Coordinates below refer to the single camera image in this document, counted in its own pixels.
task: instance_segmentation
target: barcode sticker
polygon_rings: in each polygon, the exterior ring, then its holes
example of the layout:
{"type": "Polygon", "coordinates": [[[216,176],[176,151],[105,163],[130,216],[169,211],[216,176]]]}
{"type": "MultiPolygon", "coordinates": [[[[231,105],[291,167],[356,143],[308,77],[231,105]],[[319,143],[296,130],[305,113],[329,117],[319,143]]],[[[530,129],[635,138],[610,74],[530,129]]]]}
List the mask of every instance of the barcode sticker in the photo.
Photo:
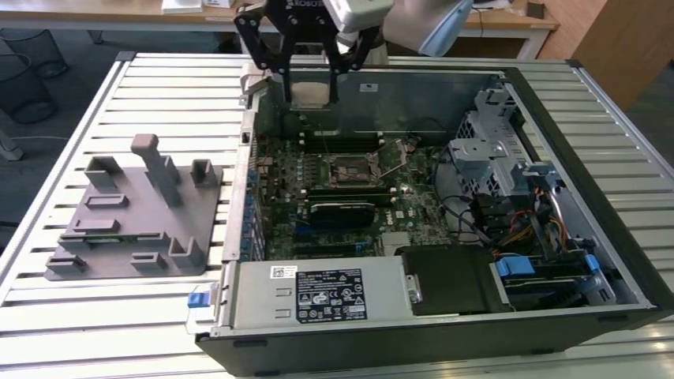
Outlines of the barcode sticker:
{"type": "Polygon", "coordinates": [[[295,279],[296,266],[272,266],[269,277],[272,279],[295,279]]]}

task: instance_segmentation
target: desk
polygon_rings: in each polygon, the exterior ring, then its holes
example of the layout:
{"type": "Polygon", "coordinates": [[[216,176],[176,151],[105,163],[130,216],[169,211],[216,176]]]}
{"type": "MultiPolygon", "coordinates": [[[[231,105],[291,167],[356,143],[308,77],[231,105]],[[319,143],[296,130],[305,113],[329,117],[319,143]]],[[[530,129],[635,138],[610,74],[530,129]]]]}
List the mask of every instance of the desk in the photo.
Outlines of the desk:
{"type": "MultiPolygon", "coordinates": [[[[0,27],[170,32],[235,32],[236,9],[204,7],[200,13],[161,14],[161,0],[2,0],[0,27]]],[[[461,37],[524,39],[517,58],[534,59],[547,34],[559,24],[552,19],[517,16],[505,10],[471,14],[461,37]]],[[[271,24],[263,32],[275,32],[271,24]]]]}

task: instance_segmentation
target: mesh trash can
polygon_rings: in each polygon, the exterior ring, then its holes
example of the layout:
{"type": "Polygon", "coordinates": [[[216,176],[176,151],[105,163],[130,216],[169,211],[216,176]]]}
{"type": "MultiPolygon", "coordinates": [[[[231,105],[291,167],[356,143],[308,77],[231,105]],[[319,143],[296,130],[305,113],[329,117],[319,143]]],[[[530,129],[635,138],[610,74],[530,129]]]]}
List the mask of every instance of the mesh trash can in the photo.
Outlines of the mesh trash can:
{"type": "Polygon", "coordinates": [[[54,77],[68,69],[52,33],[46,29],[0,29],[0,39],[14,54],[30,58],[32,70],[40,77],[54,77]]]}
{"type": "Polygon", "coordinates": [[[20,124],[41,121],[57,109],[46,87],[30,68],[28,56],[0,54],[0,109],[20,124]]]}

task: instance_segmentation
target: floor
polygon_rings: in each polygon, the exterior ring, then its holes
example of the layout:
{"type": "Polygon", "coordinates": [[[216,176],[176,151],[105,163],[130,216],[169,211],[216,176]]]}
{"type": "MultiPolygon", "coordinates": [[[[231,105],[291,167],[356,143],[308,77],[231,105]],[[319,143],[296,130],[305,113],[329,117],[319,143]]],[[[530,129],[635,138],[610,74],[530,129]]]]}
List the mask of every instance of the floor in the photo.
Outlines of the floor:
{"type": "MultiPolygon", "coordinates": [[[[118,51],[209,53],[217,46],[207,32],[104,32],[104,44],[94,45],[84,31],[52,31],[70,69],[46,81],[58,112],[45,122],[29,126],[13,124],[0,113],[0,126],[10,137],[68,137],[102,82],[118,51]]],[[[0,54],[8,48],[0,44],[0,54]]],[[[674,66],[667,67],[638,104],[627,112],[662,155],[674,165],[674,66]]],[[[17,162],[0,158],[0,221],[20,222],[44,178],[52,169],[65,141],[29,139],[17,141],[25,152],[17,162]]],[[[12,237],[12,229],[0,227],[0,252],[12,237]]]]}

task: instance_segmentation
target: slotted metal table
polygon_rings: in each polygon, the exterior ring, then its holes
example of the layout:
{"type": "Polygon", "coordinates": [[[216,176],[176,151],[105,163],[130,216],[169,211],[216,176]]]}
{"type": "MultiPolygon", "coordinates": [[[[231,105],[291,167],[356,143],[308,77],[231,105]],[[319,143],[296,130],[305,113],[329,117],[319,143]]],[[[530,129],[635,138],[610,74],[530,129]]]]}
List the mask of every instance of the slotted metal table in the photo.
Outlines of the slotted metal table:
{"type": "MultiPolygon", "coordinates": [[[[317,62],[317,57],[301,62],[317,62]]],[[[217,280],[243,107],[247,58],[136,54],[102,86],[0,259],[0,377],[231,377],[185,332],[186,294],[217,280]],[[128,147],[154,133],[176,165],[223,165],[209,265],[193,277],[49,282],[44,264],[86,185],[92,156],[140,164],[128,147]]],[[[582,68],[564,62],[392,58],[391,64],[516,66],[636,241],[674,287],[674,170],[582,68]]],[[[527,130],[542,157],[540,142],[527,130]]],[[[500,357],[296,377],[674,377],[674,317],[552,355],[500,357]]]]}

